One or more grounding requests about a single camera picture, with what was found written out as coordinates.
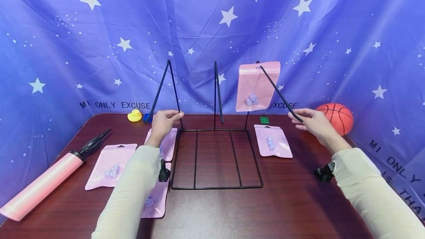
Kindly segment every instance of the forearm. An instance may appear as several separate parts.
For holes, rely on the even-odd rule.
[[[140,212],[156,184],[159,170],[159,149],[138,147],[100,214],[92,239],[136,237]]]
[[[332,159],[338,186],[375,239],[425,238],[423,224],[360,149],[341,150]]]

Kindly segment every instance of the green object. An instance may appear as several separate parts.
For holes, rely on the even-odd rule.
[[[260,116],[260,121],[261,121],[262,124],[270,124],[269,118],[267,118],[265,116]]]

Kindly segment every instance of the yellow rubber duck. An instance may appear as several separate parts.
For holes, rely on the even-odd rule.
[[[140,121],[140,119],[142,119],[142,113],[140,113],[139,110],[134,109],[131,111],[131,113],[127,114],[127,118],[131,122],[137,122],[137,121]]]

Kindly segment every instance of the orange basketball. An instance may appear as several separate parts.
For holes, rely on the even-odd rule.
[[[316,108],[322,111],[339,135],[343,136],[353,128],[353,115],[342,104],[323,104]]]

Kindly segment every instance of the wooden table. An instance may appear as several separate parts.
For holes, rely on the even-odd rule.
[[[138,238],[371,238],[335,181],[321,184],[314,177],[314,169],[330,161],[327,150],[309,133],[296,130],[287,116],[268,117],[270,125],[282,127],[294,157],[261,157],[254,132],[254,124],[260,124],[259,116],[249,116],[248,128],[264,181],[263,188],[170,189],[165,217],[142,219]],[[242,129],[245,115],[225,115],[224,122],[217,128]],[[78,150],[107,128],[112,128],[112,133],[103,145],[143,144],[150,126],[129,122],[125,114],[99,114],[87,121],[61,155]],[[212,128],[213,116],[186,115],[184,126],[185,129]],[[193,185],[194,135],[192,132],[182,133],[175,185]],[[243,184],[259,183],[246,135],[235,132],[232,138]],[[199,133],[197,186],[238,185],[229,144],[229,132]],[[88,158],[87,163],[21,222],[7,220],[0,228],[0,238],[90,238],[112,192],[111,188],[84,190],[99,153]]]

